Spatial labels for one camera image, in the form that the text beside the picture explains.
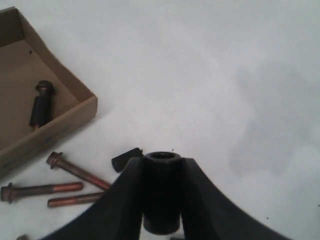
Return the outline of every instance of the cardboard box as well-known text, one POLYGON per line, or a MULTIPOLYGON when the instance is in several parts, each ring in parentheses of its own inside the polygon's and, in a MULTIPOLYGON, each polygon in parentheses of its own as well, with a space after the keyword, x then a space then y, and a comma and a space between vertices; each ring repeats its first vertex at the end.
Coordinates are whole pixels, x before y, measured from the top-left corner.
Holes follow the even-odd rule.
POLYGON ((48 50, 14 7, 0 11, 0 178, 93 119, 97 97, 48 50), (52 82, 53 120, 29 126, 35 86, 52 82))

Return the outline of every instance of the black plastic part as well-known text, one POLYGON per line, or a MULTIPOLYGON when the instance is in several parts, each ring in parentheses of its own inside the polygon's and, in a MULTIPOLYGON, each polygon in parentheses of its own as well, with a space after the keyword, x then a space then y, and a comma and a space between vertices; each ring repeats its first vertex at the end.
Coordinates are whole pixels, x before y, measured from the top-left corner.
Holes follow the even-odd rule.
POLYGON ((135 158, 135 157, 143 157, 142 150, 138 147, 127 151, 119 156, 116 156, 112 158, 111 163, 113 166, 113 169, 117 172, 120 173, 122 170, 126 167, 127 163, 129 162, 130 158, 135 158))
POLYGON ((42 127, 51 121, 51 108, 52 108, 52 94, 54 88, 49 81, 40 81, 35 87, 39 91, 39 96, 34 99, 30 126, 31 127, 42 127))
MULTIPOLYGON (((151 199, 150 196, 156 198, 157 189, 160 188, 159 196, 165 199, 162 194, 166 190, 162 187, 167 184, 162 186, 152 182, 162 179, 165 175, 164 172, 160 173, 162 171, 160 169, 156 176, 151 177, 150 174, 146 174, 149 170, 157 172, 153 164, 159 166, 161 163, 149 157, 131 159, 110 190, 97 203, 43 240, 138 240, 143 214, 150 220, 152 227, 162 228, 161 222, 159 222, 161 226, 153 226, 157 223, 153 217, 160 214, 156 208, 164 209, 168 203, 162 205, 160 201, 151 199), (149 203, 147 207, 145 206, 146 197, 154 203, 154 209, 149 203)), ((160 168, 167 172, 170 182, 181 192, 181 198, 173 194, 172 189, 167 191, 169 193, 167 198, 177 197, 180 200, 178 208, 181 209, 186 240, 288 240, 233 204, 210 182, 193 159, 181 158, 175 166, 169 162, 168 164, 169 167, 160 166, 160 168), (178 172, 181 174, 181 181, 176 184, 172 182, 175 180, 171 174, 178 172)), ((177 214, 176 207, 170 206, 170 208, 174 212, 172 216, 164 212, 159 218, 164 220, 166 216, 169 221, 173 219, 172 217, 177 214)))
POLYGON ((175 233, 180 227, 182 158, 172 152, 144 158, 143 226, 156 235, 175 233))

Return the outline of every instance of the dark spot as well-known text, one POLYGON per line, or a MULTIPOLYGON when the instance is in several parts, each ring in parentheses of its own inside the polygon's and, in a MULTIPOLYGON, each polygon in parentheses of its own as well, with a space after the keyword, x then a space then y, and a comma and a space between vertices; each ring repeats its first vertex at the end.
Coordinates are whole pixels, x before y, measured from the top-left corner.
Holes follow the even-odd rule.
POLYGON ((49 143, 52 139, 54 139, 53 136, 48 136, 47 138, 44 139, 43 143, 49 143))
POLYGON ((4 169, 6 169, 7 167, 9 167, 11 165, 11 163, 5 163, 3 166, 2 166, 2 168, 4 168, 4 169))

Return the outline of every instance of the bolt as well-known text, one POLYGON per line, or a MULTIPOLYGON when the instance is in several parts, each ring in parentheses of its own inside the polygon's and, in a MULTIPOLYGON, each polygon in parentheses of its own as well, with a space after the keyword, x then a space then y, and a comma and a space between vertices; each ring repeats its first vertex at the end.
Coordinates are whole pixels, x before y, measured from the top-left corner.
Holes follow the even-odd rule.
POLYGON ((83 188, 84 184, 82 182, 29 187, 13 187, 12 182, 10 182, 8 186, 3 186, 1 188, 1 201, 9 202, 11 204, 17 198, 80 191, 83 188))
POLYGON ((99 192, 86 195, 52 198, 48 200, 47 206, 51 209, 70 205, 95 203, 103 194, 103 192, 99 192))
POLYGON ((55 167, 59 167, 67 171, 68 173, 97 186, 102 190, 108 190, 110 188, 111 185, 109 183, 63 159, 62 154, 62 152, 52 152, 46 160, 46 163, 49 164, 52 169, 55 167))
POLYGON ((29 238, 27 237, 27 235, 22 235, 19 236, 16 240, 29 240, 29 238))
POLYGON ((37 130, 51 120, 51 98, 55 93, 54 87, 50 81, 42 80, 35 89, 39 92, 39 96, 34 99, 30 127, 37 130))

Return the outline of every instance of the bolt shaft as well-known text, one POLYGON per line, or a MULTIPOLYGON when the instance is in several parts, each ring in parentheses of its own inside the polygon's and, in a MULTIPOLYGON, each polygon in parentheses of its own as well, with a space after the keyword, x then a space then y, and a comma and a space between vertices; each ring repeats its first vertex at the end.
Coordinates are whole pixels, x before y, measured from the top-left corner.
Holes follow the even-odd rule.
POLYGON ((82 182, 29 187, 13 187, 12 183, 10 183, 8 186, 1 188, 1 201, 12 203, 17 198, 80 191, 83 188, 82 182))
POLYGON ((48 208, 57 208, 70 205, 95 203, 103 194, 103 192, 99 192, 71 197, 52 198, 48 200, 47 205, 48 208))
POLYGON ((54 167, 59 167, 68 173, 88 182, 91 183, 98 188, 102 190, 108 190, 110 188, 110 184, 107 183, 106 181, 92 175, 91 173, 83 170, 82 168, 72 164, 71 162, 65 160, 62 158, 62 152, 57 153, 57 152, 52 152, 50 156, 48 157, 47 164, 51 166, 53 169, 54 167))

